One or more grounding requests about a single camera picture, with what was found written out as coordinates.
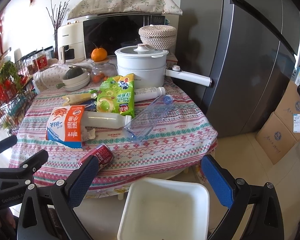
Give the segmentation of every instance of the patterned tablecloth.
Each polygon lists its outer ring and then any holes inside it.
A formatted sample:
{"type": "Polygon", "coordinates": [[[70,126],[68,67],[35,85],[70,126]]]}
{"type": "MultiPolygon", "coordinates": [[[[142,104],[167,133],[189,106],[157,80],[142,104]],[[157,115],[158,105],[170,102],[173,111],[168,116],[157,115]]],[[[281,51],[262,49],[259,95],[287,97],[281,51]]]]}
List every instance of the patterned tablecloth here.
{"type": "MultiPolygon", "coordinates": [[[[115,157],[111,165],[98,173],[87,193],[87,197],[103,197],[127,191],[132,182],[148,174],[173,171],[197,163],[216,147],[217,132],[195,103],[170,78],[165,80],[164,87],[166,93],[173,96],[174,107],[146,141],[130,143],[120,129],[97,128],[96,138],[87,141],[82,152],[68,151],[55,142],[46,141],[46,123],[53,108],[62,105],[62,96],[84,93],[95,88],[95,85],[89,84],[76,92],[48,89],[40,93],[20,126],[10,167],[18,167],[40,149],[45,149],[49,152],[49,159],[34,174],[34,179],[39,186],[52,185],[58,179],[66,179],[78,168],[78,160],[103,142],[115,157]]],[[[136,114],[151,102],[136,103],[136,114]]]]}

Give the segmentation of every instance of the metal screw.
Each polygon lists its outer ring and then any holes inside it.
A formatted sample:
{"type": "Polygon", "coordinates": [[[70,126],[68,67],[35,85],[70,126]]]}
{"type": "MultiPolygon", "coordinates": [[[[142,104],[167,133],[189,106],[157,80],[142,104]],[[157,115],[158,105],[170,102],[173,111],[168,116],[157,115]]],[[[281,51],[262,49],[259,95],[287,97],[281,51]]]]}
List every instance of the metal screw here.
{"type": "Polygon", "coordinates": [[[245,183],[244,179],[237,179],[237,183],[239,185],[243,185],[245,183]]]}
{"type": "Polygon", "coordinates": [[[30,184],[30,185],[28,186],[28,189],[34,189],[34,184],[30,184]]]}
{"type": "Polygon", "coordinates": [[[59,179],[56,184],[57,184],[57,186],[61,186],[64,184],[64,182],[65,181],[63,179],[59,179]]]}
{"type": "Polygon", "coordinates": [[[273,188],[273,184],[272,184],[271,182],[268,182],[268,183],[267,183],[267,187],[268,187],[268,188],[273,188]]]}

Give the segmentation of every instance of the beige floor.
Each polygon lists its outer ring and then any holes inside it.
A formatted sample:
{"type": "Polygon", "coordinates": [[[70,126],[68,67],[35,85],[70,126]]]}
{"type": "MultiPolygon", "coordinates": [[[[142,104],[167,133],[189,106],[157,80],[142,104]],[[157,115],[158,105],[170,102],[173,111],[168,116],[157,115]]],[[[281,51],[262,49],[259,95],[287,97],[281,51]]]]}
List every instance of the beige floor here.
{"type": "MultiPolygon", "coordinates": [[[[255,134],[249,133],[218,140],[216,160],[235,177],[244,178],[249,184],[264,185],[270,181],[275,185],[284,222],[285,239],[289,239],[300,217],[300,158],[298,148],[294,147],[282,160],[273,165],[260,145],[254,139],[255,134]]],[[[4,167],[10,158],[11,151],[0,155],[0,167],[4,167]]],[[[187,174],[181,173],[173,180],[198,182],[194,169],[187,174]]],[[[209,184],[205,184],[210,193],[209,229],[213,230],[222,219],[226,208],[221,206],[209,184]]],[[[126,199],[118,200],[116,196],[101,199],[85,199],[75,208],[75,212],[83,225],[94,239],[116,239],[117,230],[126,199]]],[[[251,213],[247,208],[242,223],[233,239],[240,236],[251,213]]],[[[18,215],[20,205],[12,208],[18,215]]]]}

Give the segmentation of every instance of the white bin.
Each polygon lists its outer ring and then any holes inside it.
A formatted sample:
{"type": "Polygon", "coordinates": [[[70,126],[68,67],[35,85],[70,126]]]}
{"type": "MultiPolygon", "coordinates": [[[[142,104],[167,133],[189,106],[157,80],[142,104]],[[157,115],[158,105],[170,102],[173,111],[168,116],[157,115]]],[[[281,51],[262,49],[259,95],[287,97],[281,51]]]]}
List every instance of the white bin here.
{"type": "Polygon", "coordinates": [[[208,221],[203,185],[144,178],[130,187],[118,240],[205,240],[208,221]]]}

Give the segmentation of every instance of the blue gripper pad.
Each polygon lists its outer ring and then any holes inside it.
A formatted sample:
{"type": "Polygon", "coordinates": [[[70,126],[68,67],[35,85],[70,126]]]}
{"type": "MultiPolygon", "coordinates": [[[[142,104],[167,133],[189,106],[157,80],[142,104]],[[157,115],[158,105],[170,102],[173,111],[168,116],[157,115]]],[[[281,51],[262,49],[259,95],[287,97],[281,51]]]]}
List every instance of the blue gripper pad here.
{"type": "Polygon", "coordinates": [[[201,160],[201,169],[210,183],[214,193],[217,195],[221,205],[231,208],[233,203],[233,191],[216,165],[209,159],[208,155],[201,160]]]}
{"type": "Polygon", "coordinates": [[[79,173],[79,177],[72,184],[68,193],[68,205],[70,208],[74,208],[80,205],[85,194],[87,193],[93,179],[99,170],[99,160],[97,157],[92,158],[89,163],[86,163],[79,168],[83,169],[83,172],[79,173]]]}

